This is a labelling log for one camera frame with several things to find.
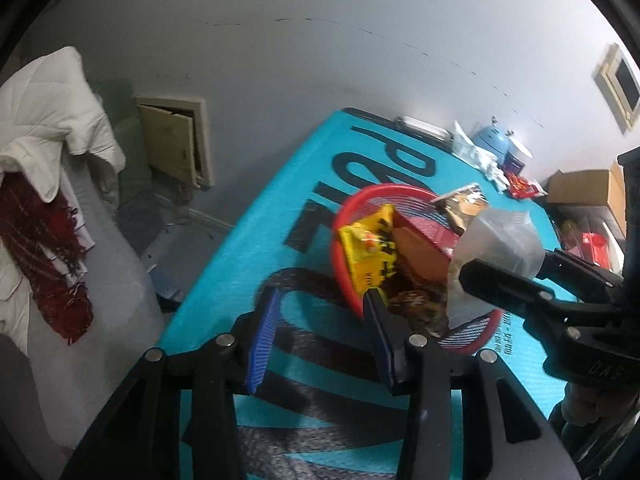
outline yellow snack bag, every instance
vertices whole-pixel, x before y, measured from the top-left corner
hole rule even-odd
[[[383,204],[375,213],[338,229],[351,282],[360,296],[396,273],[393,215],[393,205]]]

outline table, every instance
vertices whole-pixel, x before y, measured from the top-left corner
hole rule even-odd
[[[251,310],[263,285],[289,291],[262,386],[255,397],[235,398],[250,479],[394,477],[408,399],[391,397],[378,383],[362,322],[342,304],[331,278],[329,227],[346,197],[379,182],[437,194],[478,182],[491,206],[529,211],[544,247],[558,247],[542,208],[507,198],[464,162],[392,128],[357,110],[332,114],[254,201],[161,337],[169,354],[196,349]],[[545,285],[559,299],[572,298]],[[522,320],[505,316],[488,346],[548,415],[564,383],[542,371],[545,354]],[[182,428],[190,418],[189,396]],[[452,396],[452,413],[452,478],[460,478],[459,395]],[[191,477],[190,450],[181,444],[183,480]]]

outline metal bolt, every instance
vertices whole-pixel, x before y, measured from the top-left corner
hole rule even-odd
[[[162,359],[163,353],[159,348],[150,348],[145,352],[145,359],[149,362],[156,363]]]
[[[233,343],[236,342],[236,338],[233,337],[232,334],[228,334],[228,333],[224,333],[224,334],[220,334],[217,338],[216,338],[216,344],[218,346],[231,346]]]
[[[418,348],[422,348],[423,346],[427,346],[429,340],[425,338],[422,334],[411,334],[409,336],[409,344],[411,346],[417,346]]]
[[[580,339],[580,331],[575,326],[567,328],[566,334],[574,341],[578,341],[578,339]]]
[[[498,360],[498,354],[490,348],[485,348],[480,352],[480,358],[485,363],[495,363]]]

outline white wall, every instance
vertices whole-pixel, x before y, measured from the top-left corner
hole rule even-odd
[[[540,179],[640,144],[593,81],[620,39],[589,0],[62,0],[30,41],[75,45],[94,79],[205,98],[217,184],[195,206],[229,222],[346,106],[467,130],[495,114]]]

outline wooden frame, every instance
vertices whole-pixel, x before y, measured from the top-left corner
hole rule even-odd
[[[622,52],[622,49],[620,49],[620,46],[617,44],[611,45],[611,48],[607,53],[607,57],[598,72],[598,82],[600,90],[607,99],[609,107],[618,120],[621,129],[623,129],[623,131],[631,131],[638,122],[638,117],[640,116],[640,100],[638,100],[635,107],[632,108],[622,86],[620,85],[620,82],[618,81],[616,73],[618,72],[622,62],[626,63],[628,66],[629,73],[631,74],[633,82],[640,93],[640,85],[631,70],[631,65]]]
[[[207,123],[206,105],[201,99],[177,99],[163,97],[135,96],[137,105],[167,110],[186,112],[193,117],[194,145],[200,172],[196,176],[198,186],[211,187],[214,184],[213,164],[211,162],[211,150],[209,145],[209,125]]]

